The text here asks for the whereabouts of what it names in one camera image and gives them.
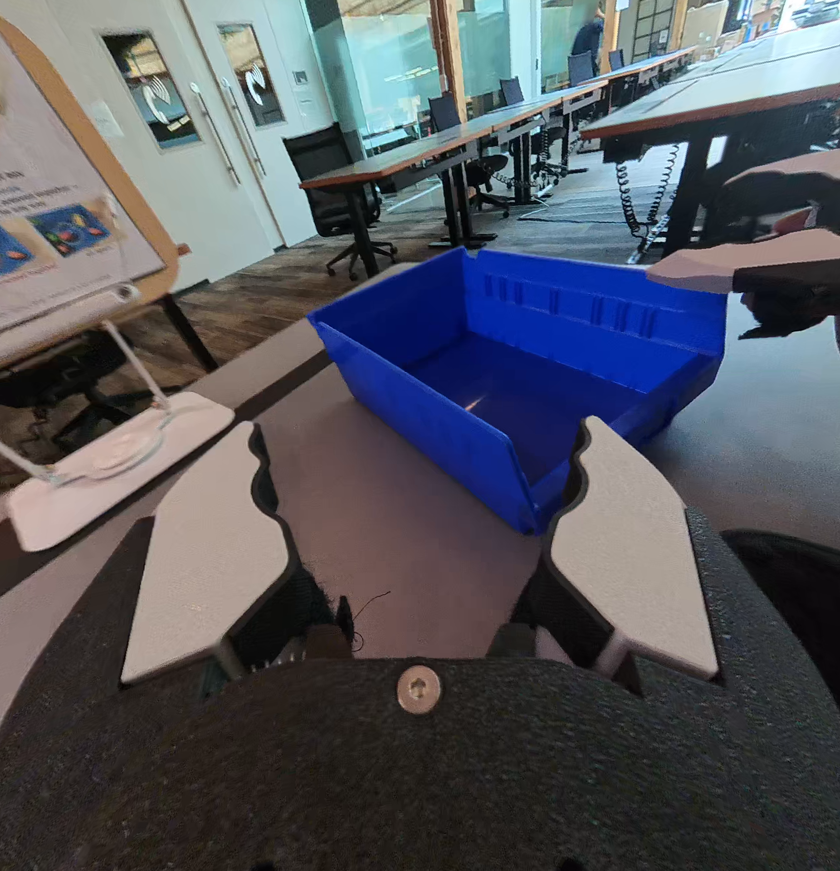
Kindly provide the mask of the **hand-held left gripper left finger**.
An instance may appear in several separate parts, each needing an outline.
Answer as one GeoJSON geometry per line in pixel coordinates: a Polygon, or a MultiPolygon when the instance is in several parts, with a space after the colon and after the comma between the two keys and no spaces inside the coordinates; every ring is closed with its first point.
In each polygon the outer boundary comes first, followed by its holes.
{"type": "Polygon", "coordinates": [[[313,627],[338,626],[279,505],[256,423],[181,476],[153,516],[122,684],[199,662],[240,680],[313,627]]]}

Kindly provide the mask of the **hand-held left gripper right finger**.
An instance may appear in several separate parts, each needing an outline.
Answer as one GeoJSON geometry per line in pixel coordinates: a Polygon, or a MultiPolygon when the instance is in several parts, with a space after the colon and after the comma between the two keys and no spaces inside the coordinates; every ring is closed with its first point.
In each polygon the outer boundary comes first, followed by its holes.
{"type": "Polygon", "coordinates": [[[652,463],[597,416],[580,421],[563,507],[507,624],[507,656],[548,634],[567,663],[639,682],[645,659],[721,677],[687,508],[652,463]]]}

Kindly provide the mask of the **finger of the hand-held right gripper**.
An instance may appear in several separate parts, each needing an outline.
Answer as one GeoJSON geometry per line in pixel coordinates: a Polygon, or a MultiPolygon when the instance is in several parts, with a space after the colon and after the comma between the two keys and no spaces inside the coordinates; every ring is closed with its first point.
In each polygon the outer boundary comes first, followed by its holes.
{"type": "Polygon", "coordinates": [[[733,291],[734,274],[753,267],[791,267],[840,259],[840,235],[808,228],[755,242],[683,248],[651,267],[648,279],[668,287],[715,294],[733,291]]]}
{"type": "Polygon", "coordinates": [[[756,166],[721,187],[721,225],[774,217],[770,235],[822,229],[840,235],[840,148],[756,166]]]}

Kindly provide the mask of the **blue plastic bin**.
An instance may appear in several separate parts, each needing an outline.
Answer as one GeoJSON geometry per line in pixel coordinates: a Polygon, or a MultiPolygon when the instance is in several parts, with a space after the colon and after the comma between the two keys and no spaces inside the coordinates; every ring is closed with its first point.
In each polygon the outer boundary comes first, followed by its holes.
{"type": "Polygon", "coordinates": [[[580,422],[651,441],[715,380],[727,308],[639,267],[457,248],[307,318],[357,401],[540,535],[580,422]]]}

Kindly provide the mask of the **grey office desk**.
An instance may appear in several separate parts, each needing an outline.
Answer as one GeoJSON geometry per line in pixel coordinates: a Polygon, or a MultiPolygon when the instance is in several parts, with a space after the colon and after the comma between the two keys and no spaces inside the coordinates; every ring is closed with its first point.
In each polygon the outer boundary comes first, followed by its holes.
{"type": "Polygon", "coordinates": [[[602,99],[607,101],[606,110],[610,113],[670,83],[687,70],[697,50],[697,44],[689,45],[660,56],[620,65],[608,73],[586,78],[576,84],[587,84],[591,89],[600,88],[606,94],[602,99]]]}
{"type": "Polygon", "coordinates": [[[606,94],[608,78],[594,78],[577,86],[546,93],[533,100],[507,105],[491,114],[489,138],[502,149],[513,145],[514,205],[524,207],[543,205],[545,198],[569,174],[579,173],[569,165],[575,113],[599,103],[606,94]],[[540,132],[547,146],[547,135],[556,126],[564,128],[559,162],[551,162],[544,148],[539,155],[532,154],[532,136],[540,132]]]}
{"type": "Polygon", "coordinates": [[[775,160],[840,146],[840,20],[760,38],[697,64],[672,83],[600,121],[606,163],[639,160],[652,147],[684,145],[663,254],[693,241],[723,182],[775,160]]]}
{"type": "Polygon", "coordinates": [[[391,182],[394,190],[401,190],[418,181],[438,176],[479,158],[482,141],[492,134],[493,125],[489,118],[476,118],[381,155],[302,180],[299,187],[305,191],[334,193],[345,199],[358,257],[366,276],[373,278],[380,270],[368,223],[362,213],[363,188],[379,182],[391,182]]]}

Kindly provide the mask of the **white poster stand base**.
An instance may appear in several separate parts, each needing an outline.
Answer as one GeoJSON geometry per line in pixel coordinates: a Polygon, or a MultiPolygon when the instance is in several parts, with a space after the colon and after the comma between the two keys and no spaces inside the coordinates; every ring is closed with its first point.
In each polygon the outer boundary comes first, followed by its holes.
{"type": "Polygon", "coordinates": [[[71,453],[41,465],[2,441],[0,455],[27,474],[6,497],[21,550],[50,550],[226,430],[234,411],[194,392],[168,398],[118,328],[101,326],[153,391],[150,408],[71,453]]]}

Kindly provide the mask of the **black cushion pad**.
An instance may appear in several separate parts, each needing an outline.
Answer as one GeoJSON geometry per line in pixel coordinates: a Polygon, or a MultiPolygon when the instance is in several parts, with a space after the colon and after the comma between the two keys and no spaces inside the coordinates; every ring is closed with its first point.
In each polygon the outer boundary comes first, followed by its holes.
{"type": "Polygon", "coordinates": [[[840,550],[757,529],[721,537],[798,637],[840,709],[840,550]]]}

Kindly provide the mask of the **black office chair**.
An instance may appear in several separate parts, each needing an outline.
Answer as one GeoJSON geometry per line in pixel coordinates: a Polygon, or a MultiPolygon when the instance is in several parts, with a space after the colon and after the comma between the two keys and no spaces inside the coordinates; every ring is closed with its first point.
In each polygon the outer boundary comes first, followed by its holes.
{"type": "MultiPolygon", "coordinates": [[[[430,122],[433,131],[444,132],[456,128],[462,124],[456,99],[452,93],[444,93],[437,98],[430,98],[430,122]]],[[[510,217],[511,202],[508,197],[499,197],[493,194],[492,180],[508,166],[509,159],[506,155],[484,154],[479,147],[478,158],[471,159],[458,171],[461,177],[462,200],[464,205],[475,206],[480,212],[484,205],[488,205],[501,212],[502,217],[510,217]]]]}
{"type": "MultiPolygon", "coordinates": [[[[301,182],[352,164],[341,126],[334,123],[320,130],[284,137],[283,146],[301,182]]],[[[304,189],[317,234],[323,238],[353,235],[347,200],[342,193],[320,188],[304,189]]],[[[365,184],[357,195],[367,227],[381,218],[382,202],[374,183],[365,184]]]]}
{"type": "Polygon", "coordinates": [[[93,440],[101,423],[121,425],[131,419],[143,400],[154,400],[153,388],[108,396],[99,383],[127,363],[127,357],[110,333],[97,328],[60,343],[21,363],[0,370],[0,407],[27,409],[33,414],[30,435],[19,447],[44,441],[43,427],[65,400],[83,396],[87,406],[47,441],[67,455],[93,440]]]}

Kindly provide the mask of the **white door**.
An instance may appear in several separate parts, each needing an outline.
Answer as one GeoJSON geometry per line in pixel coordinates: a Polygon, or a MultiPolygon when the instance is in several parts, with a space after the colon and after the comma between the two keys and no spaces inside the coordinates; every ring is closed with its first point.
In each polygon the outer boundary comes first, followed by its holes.
{"type": "Polygon", "coordinates": [[[273,248],[316,234],[284,142],[304,134],[317,106],[305,79],[306,42],[295,2],[184,2],[238,146],[240,169],[273,248]]]}
{"type": "Polygon", "coordinates": [[[164,225],[189,246],[179,286],[273,254],[269,216],[182,2],[49,6],[88,78],[88,114],[164,225]]]}

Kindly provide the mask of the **instruction poster board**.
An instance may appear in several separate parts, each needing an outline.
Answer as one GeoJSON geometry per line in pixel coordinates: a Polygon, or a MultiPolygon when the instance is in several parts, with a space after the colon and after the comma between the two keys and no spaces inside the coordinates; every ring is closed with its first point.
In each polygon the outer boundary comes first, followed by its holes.
{"type": "Polygon", "coordinates": [[[169,296],[178,260],[64,79],[0,16],[0,366],[169,296]]]}

